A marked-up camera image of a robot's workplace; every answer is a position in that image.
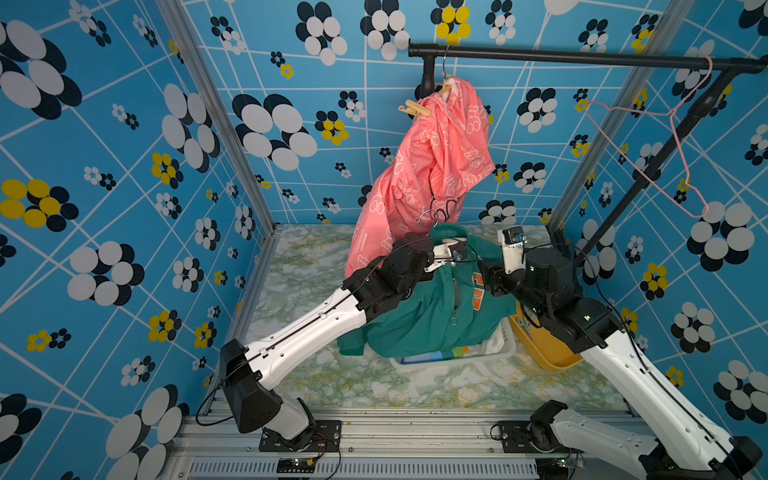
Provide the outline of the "green jacket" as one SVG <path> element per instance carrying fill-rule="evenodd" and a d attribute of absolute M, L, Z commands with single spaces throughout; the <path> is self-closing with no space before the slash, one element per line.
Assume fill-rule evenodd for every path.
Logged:
<path fill-rule="evenodd" d="M 418 283 L 411 296 L 398 306 L 337 340 L 344 356 L 361 356 L 369 346 L 385 358 L 409 357 L 472 346 L 488 340 L 503 318 L 516 312 L 510 295 L 495 297 L 484 289 L 479 260 L 502 264 L 502 249 L 496 242 L 467 232 L 461 226 L 443 223 L 430 232 L 439 243 L 465 237 L 469 261 L 434 271 L 431 280 Z"/>

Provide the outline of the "white hanger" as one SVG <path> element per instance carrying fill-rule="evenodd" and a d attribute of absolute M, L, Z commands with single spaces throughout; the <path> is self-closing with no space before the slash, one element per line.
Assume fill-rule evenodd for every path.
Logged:
<path fill-rule="evenodd" d="M 416 221 L 419 231 L 429 231 L 431 228 L 448 223 L 455 217 L 455 211 L 459 207 L 456 199 L 433 200 Z"/>

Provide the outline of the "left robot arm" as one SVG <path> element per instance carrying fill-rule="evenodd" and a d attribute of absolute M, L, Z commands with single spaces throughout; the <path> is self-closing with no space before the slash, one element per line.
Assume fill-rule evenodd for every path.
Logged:
<path fill-rule="evenodd" d="M 238 432 L 267 428 L 293 449 L 308 444 L 316 430 L 311 412 L 302 400 L 281 397 L 276 387 L 327 344 L 395 310 L 436 270 L 465 260 L 468 246 L 465 237 L 434 241 L 408 234 L 281 330 L 247 345 L 227 342 L 220 351 L 219 388 Z"/>

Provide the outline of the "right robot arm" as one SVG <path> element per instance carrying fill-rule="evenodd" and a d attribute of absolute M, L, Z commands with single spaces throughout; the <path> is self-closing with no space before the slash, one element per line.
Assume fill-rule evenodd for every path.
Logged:
<path fill-rule="evenodd" d="M 511 247 L 503 262 L 479 269 L 493 296 L 514 297 L 525 319 L 599 371 L 651 430 L 621 430 L 550 400 L 530 417 L 537 449 L 578 450 L 638 479 L 742 479 L 758 465 L 763 453 L 752 439 L 730 435 L 672 386 L 610 305 L 577 294 L 560 252 Z"/>

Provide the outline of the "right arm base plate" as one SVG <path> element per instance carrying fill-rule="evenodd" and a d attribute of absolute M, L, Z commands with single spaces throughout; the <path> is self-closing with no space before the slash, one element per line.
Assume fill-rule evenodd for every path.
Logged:
<path fill-rule="evenodd" d="M 500 421 L 490 429 L 491 438 L 505 453 L 568 454 L 570 450 L 554 438 L 544 435 L 526 421 Z"/>

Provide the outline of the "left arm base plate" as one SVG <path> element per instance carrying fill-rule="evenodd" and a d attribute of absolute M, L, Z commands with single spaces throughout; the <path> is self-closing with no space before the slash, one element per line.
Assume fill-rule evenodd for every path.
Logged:
<path fill-rule="evenodd" d="M 262 453 L 338 452 L 343 423 L 340 420 L 313 420 L 293 439 L 275 430 L 262 429 L 259 451 Z"/>

